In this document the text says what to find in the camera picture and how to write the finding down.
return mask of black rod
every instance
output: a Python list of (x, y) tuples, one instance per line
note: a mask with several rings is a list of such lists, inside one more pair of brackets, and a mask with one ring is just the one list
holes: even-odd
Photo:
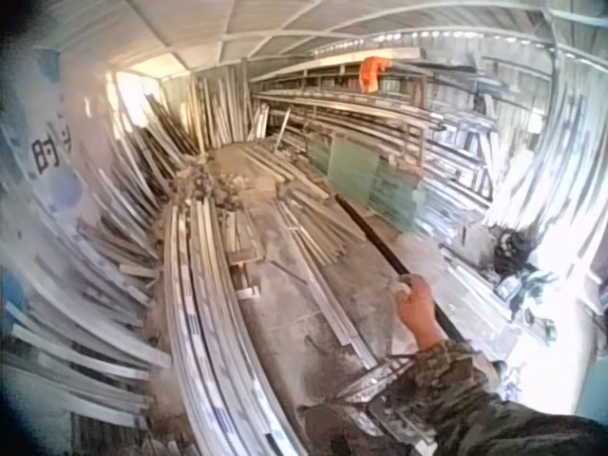
[[(361, 217), (344, 198), (336, 194), (335, 200), (338, 201), (338, 204), (340, 204), (342, 208), (344, 208), (346, 213), (351, 217), (352, 221), (354, 221), (359, 228), (363, 230), (365, 236), (370, 240), (374, 247), (378, 249), (378, 252), (380, 252), (385, 260), (389, 262), (392, 269), (394, 269), (399, 276), (403, 274), (411, 274), (408, 268), (406, 268), (406, 266), (389, 248), (385, 241), (382, 240), (375, 231), (373, 231), (373, 228), (370, 227), (363, 217)], [(437, 302), (434, 299), (433, 304), (435, 305), (435, 317), (437, 318), (437, 323), (439, 323), (441, 329), (447, 334), (447, 337), (455, 340), (456, 342), (465, 342), (465, 338), (460, 331), (458, 331), (456, 325), (452, 323), (452, 320), (447, 317), (446, 313), (437, 305)]]

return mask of camouflage jacket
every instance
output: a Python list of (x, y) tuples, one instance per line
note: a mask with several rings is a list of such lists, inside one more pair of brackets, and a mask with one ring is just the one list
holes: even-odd
[(489, 391), (476, 356), (463, 344), (443, 341), (417, 352), (388, 391), (390, 407), (435, 430), (435, 455), (608, 455), (601, 425), (540, 413)]

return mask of dusty floor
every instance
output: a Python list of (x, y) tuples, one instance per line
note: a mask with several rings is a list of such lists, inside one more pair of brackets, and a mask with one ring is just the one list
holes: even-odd
[[(223, 153), (219, 160), (222, 166), (229, 162), (232, 172), (248, 176), (248, 169), (235, 169), (242, 157), (230, 150)], [(250, 206), (266, 257), (247, 265), (250, 281), (259, 287), (261, 298), (241, 301), (241, 308), (276, 396), (294, 428), (301, 432), (295, 408), (318, 403), (361, 374), (363, 368), (351, 348), (339, 346), (315, 304), (290, 253), (290, 244), (281, 233), (273, 206), (259, 201)], [(437, 303), (476, 349), (490, 360), (506, 360), (520, 373), (513, 375), (521, 390), (520, 402), (548, 412), (575, 410), (592, 350), (593, 331), (589, 318), (574, 299), (567, 295), (558, 299), (554, 319), (560, 338), (555, 346), (545, 347), (471, 295), (447, 271), (434, 241), (412, 233), (399, 234), (376, 216), (368, 217), (368, 222), (411, 271), (426, 278)], [(471, 251), (479, 256), (483, 249)], [(348, 254), (324, 268), (323, 274), (378, 358), (415, 351), (411, 334), (396, 318), (388, 289), (395, 273), (371, 244), (351, 244)], [(163, 312), (159, 305), (151, 316), (158, 334), (166, 333)], [(159, 343), (168, 344), (163, 337)], [(176, 434), (186, 428), (175, 373), (157, 372), (150, 387), (158, 398), (152, 410), (157, 426), (163, 432)]]

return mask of orange cloth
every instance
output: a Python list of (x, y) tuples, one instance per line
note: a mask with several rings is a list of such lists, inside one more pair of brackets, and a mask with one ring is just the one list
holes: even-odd
[(368, 57), (359, 68), (359, 84), (361, 91), (371, 93), (378, 91), (378, 75), (384, 73), (390, 66), (390, 60), (382, 57)]

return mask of person's right hand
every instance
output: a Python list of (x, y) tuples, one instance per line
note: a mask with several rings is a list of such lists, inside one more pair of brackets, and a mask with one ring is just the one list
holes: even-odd
[(410, 293), (396, 296), (397, 312), (416, 338), (418, 348), (430, 349), (444, 339), (435, 320), (432, 291), (420, 275), (409, 275), (404, 281)]

